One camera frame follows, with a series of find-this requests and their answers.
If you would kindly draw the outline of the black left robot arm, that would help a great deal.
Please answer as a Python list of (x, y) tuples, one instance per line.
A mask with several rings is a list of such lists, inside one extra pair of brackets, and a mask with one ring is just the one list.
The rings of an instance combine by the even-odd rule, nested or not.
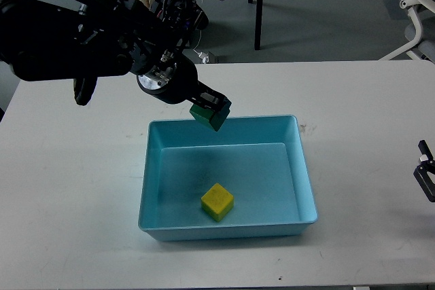
[(195, 0), (1, 0), (1, 60), (24, 81), (72, 79), (87, 105), (100, 77), (132, 73), (147, 94), (192, 103), (198, 122), (219, 130), (230, 100), (198, 79), (183, 51), (208, 19)]

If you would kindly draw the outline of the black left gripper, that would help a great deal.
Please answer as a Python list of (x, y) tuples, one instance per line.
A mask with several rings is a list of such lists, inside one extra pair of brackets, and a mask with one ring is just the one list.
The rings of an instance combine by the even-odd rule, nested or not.
[(146, 94), (164, 103), (172, 105), (190, 101), (202, 109), (214, 111), (214, 131), (222, 127), (230, 113), (231, 101), (222, 93), (198, 82), (194, 63), (184, 55), (164, 71), (154, 66), (148, 73), (138, 75), (137, 83)]

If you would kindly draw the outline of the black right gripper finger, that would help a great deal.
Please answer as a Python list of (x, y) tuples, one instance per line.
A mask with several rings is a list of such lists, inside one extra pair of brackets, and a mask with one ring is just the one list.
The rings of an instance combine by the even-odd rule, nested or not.
[(414, 170), (414, 177), (430, 202), (434, 201), (434, 182), (429, 174), (434, 175), (434, 156), (425, 140), (420, 140), (418, 148), (421, 152), (419, 164)]

